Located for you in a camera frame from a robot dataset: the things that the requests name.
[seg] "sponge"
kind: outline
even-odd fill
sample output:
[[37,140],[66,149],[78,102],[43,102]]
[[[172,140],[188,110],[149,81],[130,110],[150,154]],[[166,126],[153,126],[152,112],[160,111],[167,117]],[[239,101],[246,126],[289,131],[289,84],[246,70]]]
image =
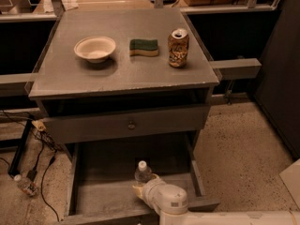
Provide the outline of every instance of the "sponge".
[[130,56],[157,56],[158,40],[157,39],[132,39],[130,41]]

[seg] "aluminum can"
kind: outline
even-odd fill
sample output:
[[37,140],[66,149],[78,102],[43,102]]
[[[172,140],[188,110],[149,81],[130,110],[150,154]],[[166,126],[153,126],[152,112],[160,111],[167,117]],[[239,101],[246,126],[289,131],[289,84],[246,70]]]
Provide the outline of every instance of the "aluminum can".
[[188,43],[188,31],[184,28],[174,29],[169,34],[169,64],[172,67],[181,68],[187,64]]

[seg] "terrazzo floor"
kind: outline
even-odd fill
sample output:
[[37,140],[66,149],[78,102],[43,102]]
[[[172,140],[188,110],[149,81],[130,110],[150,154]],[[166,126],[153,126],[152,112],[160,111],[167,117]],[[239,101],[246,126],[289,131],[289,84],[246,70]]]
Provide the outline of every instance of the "terrazzo floor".
[[[212,107],[194,151],[207,197],[220,200],[216,211],[298,211],[279,177],[293,163],[289,151],[254,102],[232,102],[230,106],[221,102]],[[22,130],[22,125],[1,123],[0,139],[18,137]],[[20,163],[22,174],[33,167],[40,149],[40,142],[31,134]],[[0,150],[0,158],[8,162],[13,155],[13,149]],[[47,147],[41,153],[36,179],[39,187],[52,156]],[[63,219],[71,164],[63,153],[55,157],[44,177],[43,193]],[[0,160],[0,224],[54,224],[56,215],[40,194],[35,198],[22,194],[7,169]]]

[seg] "gray table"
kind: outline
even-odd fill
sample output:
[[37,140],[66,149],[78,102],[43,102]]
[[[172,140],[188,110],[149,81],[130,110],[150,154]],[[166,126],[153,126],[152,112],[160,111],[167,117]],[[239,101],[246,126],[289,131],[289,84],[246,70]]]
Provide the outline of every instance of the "gray table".
[[[183,68],[168,64],[168,35],[178,27],[190,36]],[[115,40],[112,59],[92,65],[76,57],[75,44],[91,36]],[[129,56],[133,38],[157,38],[159,56]],[[78,216],[89,224],[105,220],[108,213],[109,218],[151,213],[130,193],[138,158],[149,158],[156,173],[184,187],[191,208],[216,205],[204,198],[193,156],[216,84],[217,76],[177,8],[66,12],[29,95],[73,162],[65,223],[72,224]],[[110,168],[108,177],[103,168]],[[116,197],[105,197],[115,181]],[[111,208],[110,201],[119,205]]]
[[[168,35],[178,27],[186,28],[190,35],[184,69],[168,65]],[[75,44],[91,36],[115,40],[117,47],[111,61],[97,67],[76,57]],[[159,56],[130,57],[132,38],[157,38]],[[215,73],[177,8],[68,11],[58,25],[29,97],[43,100],[103,96],[217,83]]]

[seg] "plastic bottle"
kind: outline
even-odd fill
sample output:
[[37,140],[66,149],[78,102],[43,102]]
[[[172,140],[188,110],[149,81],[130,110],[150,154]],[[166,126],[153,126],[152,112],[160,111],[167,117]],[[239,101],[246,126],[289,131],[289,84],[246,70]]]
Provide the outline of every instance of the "plastic bottle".
[[134,177],[138,184],[147,183],[152,179],[152,170],[145,161],[140,161]]
[[21,175],[15,175],[14,180],[17,182],[17,187],[23,193],[32,197],[38,193],[37,185],[32,182],[28,177],[22,177]]

